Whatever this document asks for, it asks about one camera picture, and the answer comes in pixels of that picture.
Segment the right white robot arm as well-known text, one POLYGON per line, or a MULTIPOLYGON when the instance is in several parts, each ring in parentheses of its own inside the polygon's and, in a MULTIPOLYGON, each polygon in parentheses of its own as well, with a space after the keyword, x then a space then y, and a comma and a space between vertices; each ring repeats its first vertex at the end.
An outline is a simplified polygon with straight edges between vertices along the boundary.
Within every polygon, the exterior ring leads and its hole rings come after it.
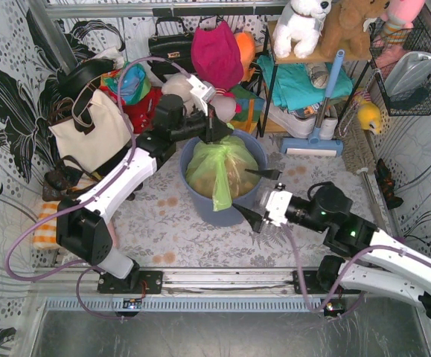
POLYGON ((352 201, 333 182, 313 184, 307 198, 278 183, 267 192, 264 214, 235 205, 254 232, 265 224, 279 227, 289 240, 289 224, 324 234, 331 254, 318 267, 316 280, 328 294, 338 289, 370 292, 424 309, 431 319, 431 258, 404 245, 374 223, 351 212, 352 201))

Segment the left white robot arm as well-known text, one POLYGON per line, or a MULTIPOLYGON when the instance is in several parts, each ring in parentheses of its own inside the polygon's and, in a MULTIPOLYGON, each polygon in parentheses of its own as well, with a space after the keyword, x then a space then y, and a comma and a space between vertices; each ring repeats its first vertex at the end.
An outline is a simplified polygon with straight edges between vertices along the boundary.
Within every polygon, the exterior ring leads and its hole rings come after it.
POLYGON ((162 96, 151 129, 135 139, 122 161, 91 190, 58 206, 57 243, 109 274, 122 292, 134 292, 144 284, 139 264, 113 245, 107 224, 115 211, 175 153, 177 142, 199 138, 211 144, 233 132, 218 118, 212 99, 198 103, 201 109, 187 116, 181 97, 162 96))

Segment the green plastic trash bag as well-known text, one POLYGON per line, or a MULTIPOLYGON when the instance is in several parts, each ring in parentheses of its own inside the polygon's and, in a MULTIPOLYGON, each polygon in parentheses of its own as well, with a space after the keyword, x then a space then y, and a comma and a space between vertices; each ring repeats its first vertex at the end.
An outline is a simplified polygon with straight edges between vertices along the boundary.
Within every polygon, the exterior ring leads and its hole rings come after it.
POLYGON ((185 180, 196 193, 211 200, 214 212, 228 209, 232 201, 252 191, 260 178, 255 157, 242 138, 227 135, 212 144, 198 142, 185 170, 185 180))

